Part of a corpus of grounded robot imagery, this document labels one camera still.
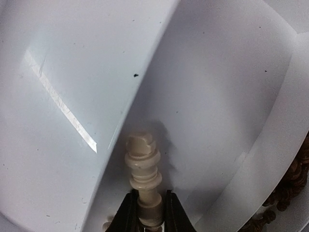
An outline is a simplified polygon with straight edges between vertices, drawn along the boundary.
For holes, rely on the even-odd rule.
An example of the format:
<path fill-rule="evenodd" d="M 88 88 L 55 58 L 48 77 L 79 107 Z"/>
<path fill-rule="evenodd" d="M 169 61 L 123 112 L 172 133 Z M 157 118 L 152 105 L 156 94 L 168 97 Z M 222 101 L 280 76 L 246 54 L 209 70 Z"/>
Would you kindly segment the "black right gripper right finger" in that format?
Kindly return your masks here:
<path fill-rule="evenodd" d="M 196 232 L 181 202 L 172 190 L 167 190 L 165 212 L 165 232 Z"/>

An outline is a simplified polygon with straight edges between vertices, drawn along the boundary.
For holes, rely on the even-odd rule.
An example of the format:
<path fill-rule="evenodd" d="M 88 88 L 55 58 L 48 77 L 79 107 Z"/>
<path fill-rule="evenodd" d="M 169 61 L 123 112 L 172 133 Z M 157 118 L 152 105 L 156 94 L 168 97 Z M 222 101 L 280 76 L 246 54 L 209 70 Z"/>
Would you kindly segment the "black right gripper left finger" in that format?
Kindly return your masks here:
<path fill-rule="evenodd" d="M 137 199 L 138 191 L 132 190 L 124 197 L 114 219 L 113 232 L 138 232 Z"/>

